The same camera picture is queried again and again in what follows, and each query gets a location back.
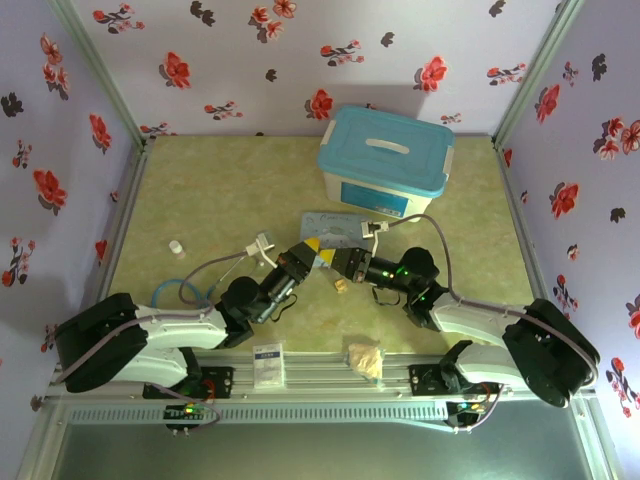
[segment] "blue tube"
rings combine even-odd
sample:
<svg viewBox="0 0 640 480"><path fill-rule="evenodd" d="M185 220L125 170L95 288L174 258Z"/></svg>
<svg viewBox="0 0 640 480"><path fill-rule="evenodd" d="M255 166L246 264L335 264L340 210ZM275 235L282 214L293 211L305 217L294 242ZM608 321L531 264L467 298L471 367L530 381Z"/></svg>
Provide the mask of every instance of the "blue tube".
<svg viewBox="0 0 640 480"><path fill-rule="evenodd" d="M158 286L158 288L156 288L155 292L153 292L153 295L151 296L151 306L153 308L156 308L156 305L158 303L158 296L162 293L162 290L164 290L169 285L173 285L176 283L179 285L182 283L182 280L179 278L172 278L171 280L167 280L166 282ZM191 292L193 292L193 295L196 297L196 300L202 300L202 294L196 287L194 287L189 282L187 282L185 286L188 287L189 290L191 290Z"/></svg>

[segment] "white container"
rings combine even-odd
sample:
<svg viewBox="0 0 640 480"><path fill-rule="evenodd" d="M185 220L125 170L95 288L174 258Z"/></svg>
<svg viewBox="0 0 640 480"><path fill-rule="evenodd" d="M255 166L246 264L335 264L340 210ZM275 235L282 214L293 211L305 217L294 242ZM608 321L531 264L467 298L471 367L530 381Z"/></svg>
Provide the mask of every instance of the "white container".
<svg viewBox="0 0 640 480"><path fill-rule="evenodd" d="M318 155L327 197L395 218L423 213L444 192L454 142L441 125L344 107Z"/></svg>

